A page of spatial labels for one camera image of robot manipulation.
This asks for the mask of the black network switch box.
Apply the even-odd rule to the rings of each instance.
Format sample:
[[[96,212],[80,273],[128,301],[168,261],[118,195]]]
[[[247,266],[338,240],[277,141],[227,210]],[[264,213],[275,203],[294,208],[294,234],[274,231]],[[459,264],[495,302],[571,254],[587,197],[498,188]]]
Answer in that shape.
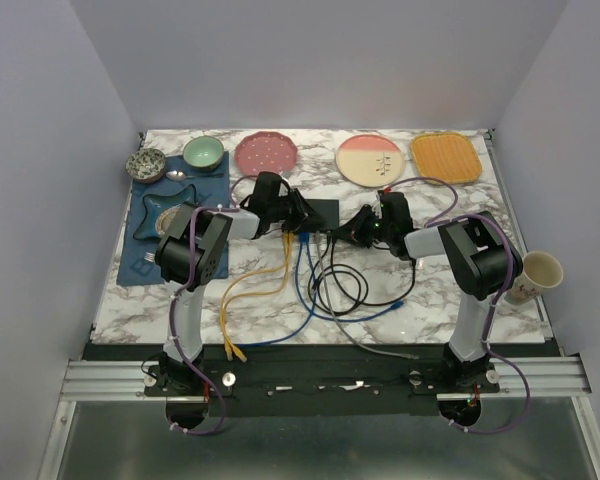
[[[340,226],[339,201],[335,199],[307,199],[309,216],[300,226],[300,233],[326,233]]]

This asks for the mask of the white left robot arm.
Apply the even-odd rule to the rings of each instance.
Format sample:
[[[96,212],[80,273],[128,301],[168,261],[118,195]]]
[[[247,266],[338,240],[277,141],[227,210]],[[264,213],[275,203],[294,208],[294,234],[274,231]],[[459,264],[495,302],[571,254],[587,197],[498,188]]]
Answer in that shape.
[[[275,224],[293,235],[326,233],[339,227],[339,213],[337,200],[307,199],[273,172],[260,173],[252,193],[236,206],[186,202],[178,207],[154,255],[162,279],[172,289],[163,352],[176,361],[167,382],[177,393],[189,395],[201,385],[202,372],[189,361],[202,353],[205,289],[229,242],[258,239]]]

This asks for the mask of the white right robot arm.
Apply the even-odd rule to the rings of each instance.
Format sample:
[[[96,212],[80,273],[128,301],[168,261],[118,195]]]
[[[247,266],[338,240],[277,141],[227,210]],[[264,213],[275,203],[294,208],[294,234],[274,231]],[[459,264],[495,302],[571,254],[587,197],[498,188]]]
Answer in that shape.
[[[489,361],[487,338],[499,298],[522,271],[516,248],[488,211],[460,215],[437,225],[414,227],[408,202],[399,192],[379,191],[376,238],[404,261],[443,256],[461,291],[453,334],[445,346],[440,379],[460,392]]]

